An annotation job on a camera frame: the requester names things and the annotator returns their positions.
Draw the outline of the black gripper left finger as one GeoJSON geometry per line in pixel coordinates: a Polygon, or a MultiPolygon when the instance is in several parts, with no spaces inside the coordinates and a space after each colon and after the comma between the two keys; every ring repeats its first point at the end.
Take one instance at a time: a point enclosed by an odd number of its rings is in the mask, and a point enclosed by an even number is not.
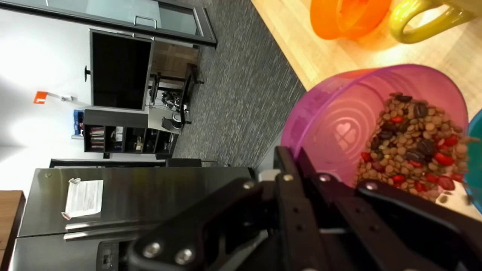
{"type": "Polygon", "coordinates": [[[209,271],[272,225],[274,182],[237,177],[131,242],[128,271],[209,271]]]}

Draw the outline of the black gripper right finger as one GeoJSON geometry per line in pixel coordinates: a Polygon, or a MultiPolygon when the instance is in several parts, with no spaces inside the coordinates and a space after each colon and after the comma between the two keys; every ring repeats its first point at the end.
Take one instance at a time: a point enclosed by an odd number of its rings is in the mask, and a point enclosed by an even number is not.
{"type": "Polygon", "coordinates": [[[283,146],[274,165],[286,269],[482,271],[480,221],[373,179],[302,177],[283,146]]]}

